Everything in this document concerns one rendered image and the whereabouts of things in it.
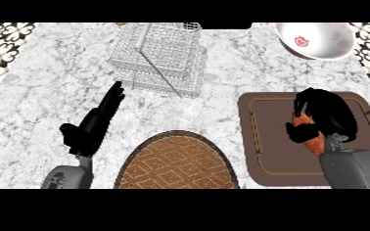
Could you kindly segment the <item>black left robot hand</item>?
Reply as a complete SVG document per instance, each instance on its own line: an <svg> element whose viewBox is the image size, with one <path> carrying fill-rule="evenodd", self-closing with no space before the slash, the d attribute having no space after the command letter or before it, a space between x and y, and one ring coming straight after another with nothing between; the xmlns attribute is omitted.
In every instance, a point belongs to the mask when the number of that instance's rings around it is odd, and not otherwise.
<svg viewBox="0 0 370 231"><path fill-rule="evenodd" d="M124 88L117 81L96 108L87 113L80 125L64 123L59 130L64 136L64 144L70 147L70 153L90 158L100 149L111 120L124 99Z"/></svg>

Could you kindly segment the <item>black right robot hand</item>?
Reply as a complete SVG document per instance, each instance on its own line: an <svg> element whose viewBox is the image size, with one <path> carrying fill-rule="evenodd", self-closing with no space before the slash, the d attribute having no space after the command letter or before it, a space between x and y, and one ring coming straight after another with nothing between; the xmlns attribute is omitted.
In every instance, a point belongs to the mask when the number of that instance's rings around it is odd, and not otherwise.
<svg viewBox="0 0 370 231"><path fill-rule="evenodd" d="M307 88L297 94L294 115L305 113L316 121L325 136L345 135L351 142L357 137L357 120L344 99L330 91Z"/></svg>

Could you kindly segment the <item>orange sweet potato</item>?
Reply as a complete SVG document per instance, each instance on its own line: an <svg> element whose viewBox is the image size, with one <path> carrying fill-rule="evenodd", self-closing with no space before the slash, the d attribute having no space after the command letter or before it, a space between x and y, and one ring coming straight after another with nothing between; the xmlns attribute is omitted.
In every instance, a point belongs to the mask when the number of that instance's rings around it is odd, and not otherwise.
<svg viewBox="0 0 370 231"><path fill-rule="evenodd" d="M301 143L316 156L325 152L325 134L319 130L314 119L305 113L292 116L292 121L286 124L286 132L291 140Z"/></svg>

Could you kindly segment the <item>brown rectangular tray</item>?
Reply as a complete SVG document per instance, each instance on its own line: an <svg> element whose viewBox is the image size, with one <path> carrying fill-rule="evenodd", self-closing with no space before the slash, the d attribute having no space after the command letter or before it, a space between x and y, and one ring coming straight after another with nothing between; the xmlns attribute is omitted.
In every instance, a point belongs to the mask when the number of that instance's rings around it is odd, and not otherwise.
<svg viewBox="0 0 370 231"><path fill-rule="evenodd" d="M356 139L342 142L342 148L370 151L370 104L353 92L341 92L338 96L350 106L358 128ZM286 133L295 98L294 92L249 92L239 98L248 171L263 186L330 186L320 156Z"/></svg>

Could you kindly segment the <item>oval woven brown placemat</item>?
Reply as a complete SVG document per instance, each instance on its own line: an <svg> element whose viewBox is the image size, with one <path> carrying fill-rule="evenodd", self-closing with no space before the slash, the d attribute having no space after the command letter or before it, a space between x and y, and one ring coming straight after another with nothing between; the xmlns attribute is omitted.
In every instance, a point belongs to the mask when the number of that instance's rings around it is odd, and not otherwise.
<svg viewBox="0 0 370 231"><path fill-rule="evenodd" d="M131 152L115 189L239 189L229 159L199 134L171 130L152 136Z"/></svg>

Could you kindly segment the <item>white bowl with red print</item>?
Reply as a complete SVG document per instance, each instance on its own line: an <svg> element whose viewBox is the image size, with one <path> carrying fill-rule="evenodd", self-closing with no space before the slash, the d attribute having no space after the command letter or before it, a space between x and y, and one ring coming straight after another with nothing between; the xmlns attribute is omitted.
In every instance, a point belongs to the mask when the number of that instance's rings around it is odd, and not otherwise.
<svg viewBox="0 0 370 231"><path fill-rule="evenodd" d="M283 45L305 58L335 61L347 58L356 47L348 23L274 23Z"/></svg>

